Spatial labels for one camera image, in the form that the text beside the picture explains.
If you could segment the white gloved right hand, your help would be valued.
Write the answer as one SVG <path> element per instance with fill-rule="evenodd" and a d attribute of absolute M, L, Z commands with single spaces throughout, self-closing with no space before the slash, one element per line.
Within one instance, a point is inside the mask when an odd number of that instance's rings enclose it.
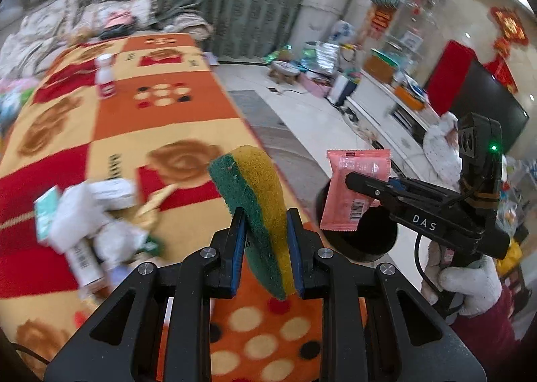
<path fill-rule="evenodd" d="M 491 257 L 484 256 L 477 268 L 441 268 L 441 249 L 437 242 L 428 247 L 424 275 L 436 289 L 463 295 L 458 314 L 477 317 L 486 313 L 500 299 L 502 287 Z"/>

